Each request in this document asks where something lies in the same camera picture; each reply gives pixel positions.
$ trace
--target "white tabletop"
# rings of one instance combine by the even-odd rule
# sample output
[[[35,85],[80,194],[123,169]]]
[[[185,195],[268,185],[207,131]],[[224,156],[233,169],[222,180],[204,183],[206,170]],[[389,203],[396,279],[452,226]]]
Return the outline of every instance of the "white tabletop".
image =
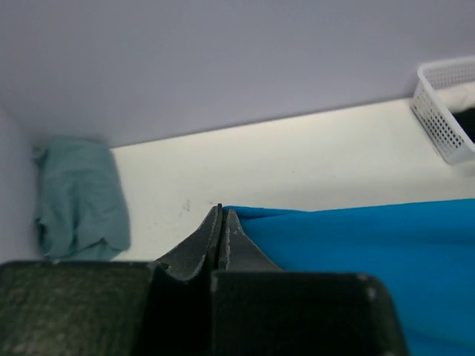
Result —
[[[407,100],[114,149],[131,248],[153,260],[224,205],[321,210],[475,197],[475,166],[447,165]]]

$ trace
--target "blue fabric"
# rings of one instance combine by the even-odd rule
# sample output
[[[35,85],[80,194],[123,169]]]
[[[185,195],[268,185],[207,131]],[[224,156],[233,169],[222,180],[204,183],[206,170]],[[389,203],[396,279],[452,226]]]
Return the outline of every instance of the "blue fabric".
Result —
[[[412,355],[475,355],[475,200],[316,212],[232,208],[281,268],[382,280]]]
[[[111,151],[58,138],[36,153],[39,246],[48,259],[109,260],[130,246],[128,211]]]

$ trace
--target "light green cloth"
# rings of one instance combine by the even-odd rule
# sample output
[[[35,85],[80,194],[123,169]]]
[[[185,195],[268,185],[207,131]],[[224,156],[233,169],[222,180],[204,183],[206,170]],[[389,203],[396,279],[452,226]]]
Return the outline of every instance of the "light green cloth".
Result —
[[[36,152],[42,253],[53,260],[109,260],[130,246],[127,205],[111,151],[58,138]]]

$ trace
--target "white plastic basket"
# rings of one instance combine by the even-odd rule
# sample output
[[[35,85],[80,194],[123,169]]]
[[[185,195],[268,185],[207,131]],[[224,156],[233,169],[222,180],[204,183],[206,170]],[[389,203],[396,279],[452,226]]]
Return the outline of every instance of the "white plastic basket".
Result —
[[[436,93],[453,85],[475,82],[475,56],[427,63],[417,74],[419,84],[411,108],[439,153],[450,164],[475,159],[475,144]]]

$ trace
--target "black object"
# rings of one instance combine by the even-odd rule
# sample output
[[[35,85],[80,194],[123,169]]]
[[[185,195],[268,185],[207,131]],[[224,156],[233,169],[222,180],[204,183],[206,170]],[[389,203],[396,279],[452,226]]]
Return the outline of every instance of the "black object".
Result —
[[[467,134],[468,137],[475,142],[475,108],[470,108],[461,113],[455,113],[453,115],[455,120],[459,123],[460,127]]]
[[[0,268],[0,355],[407,355],[366,274],[281,271],[214,207],[152,263]]]

